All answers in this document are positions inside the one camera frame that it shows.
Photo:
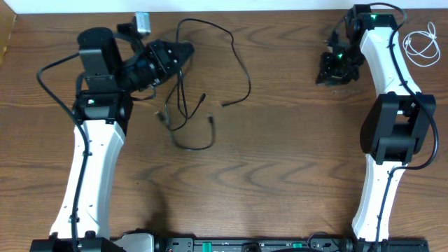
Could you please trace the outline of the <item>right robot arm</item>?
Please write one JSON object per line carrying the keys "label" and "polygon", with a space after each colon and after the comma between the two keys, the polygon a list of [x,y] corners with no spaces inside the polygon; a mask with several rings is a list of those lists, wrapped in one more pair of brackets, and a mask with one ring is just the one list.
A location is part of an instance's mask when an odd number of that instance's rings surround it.
{"label": "right robot arm", "polygon": [[351,228],[355,249],[383,251],[392,246],[389,218],[402,175],[426,168],[437,155],[436,101],[410,75],[399,44],[402,24],[393,14],[355,4],[338,25],[345,27],[348,41],[340,41],[333,29],[316,84],[346,85],[359,79],[363,63],[369,66],[376,100],[360,130],[366,175]]}

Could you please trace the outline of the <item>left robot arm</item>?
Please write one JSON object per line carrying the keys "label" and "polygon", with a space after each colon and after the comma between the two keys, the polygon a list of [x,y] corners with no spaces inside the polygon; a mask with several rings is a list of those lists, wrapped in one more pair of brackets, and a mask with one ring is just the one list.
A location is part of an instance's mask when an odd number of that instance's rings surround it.
{"label": "left robot arm", "polygon": [[154,251],[155,238],[133,231],[112,240],[109,203],[120,150],[134,103],[133,93],[154,89],[181,70],[193,45],[156,40],[142,43],[129,24],[117,32],[95,27],[78,35],[84,71],[68,109],[75,148],[62,206],[47,239],[32,251]]}

